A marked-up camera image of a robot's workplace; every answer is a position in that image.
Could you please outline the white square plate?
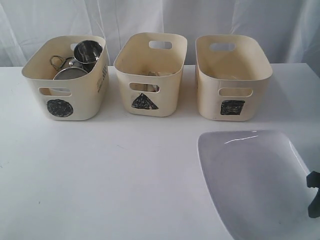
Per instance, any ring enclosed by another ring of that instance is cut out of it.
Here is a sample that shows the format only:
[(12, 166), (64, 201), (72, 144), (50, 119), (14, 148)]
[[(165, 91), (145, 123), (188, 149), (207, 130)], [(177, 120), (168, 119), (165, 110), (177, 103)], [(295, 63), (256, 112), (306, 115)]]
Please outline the white square plate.
[(235, 240), (317, 240), (317, 190), (292, 141), (277, 130), (213, 131), (197, 140), (213, 205)]

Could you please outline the stainless steel fork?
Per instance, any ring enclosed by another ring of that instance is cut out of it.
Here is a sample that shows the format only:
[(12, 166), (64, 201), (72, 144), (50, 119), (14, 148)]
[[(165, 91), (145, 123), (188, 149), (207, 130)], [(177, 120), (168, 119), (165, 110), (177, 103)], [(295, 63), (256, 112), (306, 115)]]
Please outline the stainless steel fork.
[(144, 87), (142, 88), (144, 92), (152, 92), (157, 93), (160, 90), (160, 87), (156, 84), (144, 84)]

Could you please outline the small stainless steel cup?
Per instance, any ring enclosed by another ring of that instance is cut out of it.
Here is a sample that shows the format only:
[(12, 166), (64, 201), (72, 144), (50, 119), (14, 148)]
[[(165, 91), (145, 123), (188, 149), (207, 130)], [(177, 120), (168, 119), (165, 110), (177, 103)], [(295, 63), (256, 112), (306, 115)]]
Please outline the small stainless steel cup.
[(97, 41), (84, 40), (75, 46), (73, 53), (74, 58), (89, 73), (99, 60), (102, 51), (103, 47)]

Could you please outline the large stainless steel bowl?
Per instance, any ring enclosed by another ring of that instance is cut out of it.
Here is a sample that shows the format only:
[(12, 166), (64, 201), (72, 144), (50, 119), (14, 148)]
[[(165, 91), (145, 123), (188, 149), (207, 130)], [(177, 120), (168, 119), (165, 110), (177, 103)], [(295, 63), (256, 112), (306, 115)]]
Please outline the large stainless steel bowl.
[(53, 80), (72, 80), (81, 78), (87, 75), (88, 72), (79, 67), (68, 67), (59, 71), (53, 78)]

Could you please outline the cream bin with square mark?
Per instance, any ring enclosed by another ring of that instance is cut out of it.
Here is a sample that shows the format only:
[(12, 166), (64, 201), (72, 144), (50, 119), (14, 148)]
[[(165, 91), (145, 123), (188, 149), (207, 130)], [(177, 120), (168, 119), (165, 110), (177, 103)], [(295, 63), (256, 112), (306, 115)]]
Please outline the cream bin with square mark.
[(250, 120), (273, 69), (259, 43), (245, 35), (204, 35), (195, 41), (197, 109), (214, 121)]

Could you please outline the white backdrop curtain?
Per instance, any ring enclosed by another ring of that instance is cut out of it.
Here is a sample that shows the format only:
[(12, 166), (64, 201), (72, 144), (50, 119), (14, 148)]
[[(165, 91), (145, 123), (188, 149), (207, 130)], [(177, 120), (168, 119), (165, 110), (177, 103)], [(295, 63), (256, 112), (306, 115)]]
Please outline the white backdrop curtain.
[(257, 40), (271, 63), (306, 63), (320, 70), (317, 0), (3, 0), (0, 64), (23, 66), (47, 40), (63, 35), (106, 39), (109, 58), (134, 34), (174, 33), (195, 40), (237, 34)]

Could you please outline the cream bin with triangle mark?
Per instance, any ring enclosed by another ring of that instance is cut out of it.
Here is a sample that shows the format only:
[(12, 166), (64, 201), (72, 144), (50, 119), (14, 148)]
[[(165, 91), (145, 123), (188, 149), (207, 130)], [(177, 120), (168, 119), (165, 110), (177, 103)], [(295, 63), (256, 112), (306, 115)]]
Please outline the cream bin with triangle mark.
[[(129, 113), (167, 117), (175, 112), (187, 46), (184, 36), (172, 33), (143, 32), (128, 39), (114, 67)], [(158, 85), (159, 91), (143, 91), (144, 84)]]

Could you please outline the cream bin with circle mark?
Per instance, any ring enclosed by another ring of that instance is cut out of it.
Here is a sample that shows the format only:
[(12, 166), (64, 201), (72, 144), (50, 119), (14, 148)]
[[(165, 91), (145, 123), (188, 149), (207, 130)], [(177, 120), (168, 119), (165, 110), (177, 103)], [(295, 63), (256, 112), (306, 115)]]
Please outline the cream bin with circle mark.
[[(57, 70), (52, 56), (70, 57), (72, 44), (85, 40), (98, 42), (102, 53), (86, 75), (74, 79), (55, 80)], [(63, 35), (48, 40), (25, 64), (21, 74), (27, 80), (43, 114), (51, 120), (83, 121), (100, 109), (109, 83), (109, 56), (106, 40), (94, 35)]]

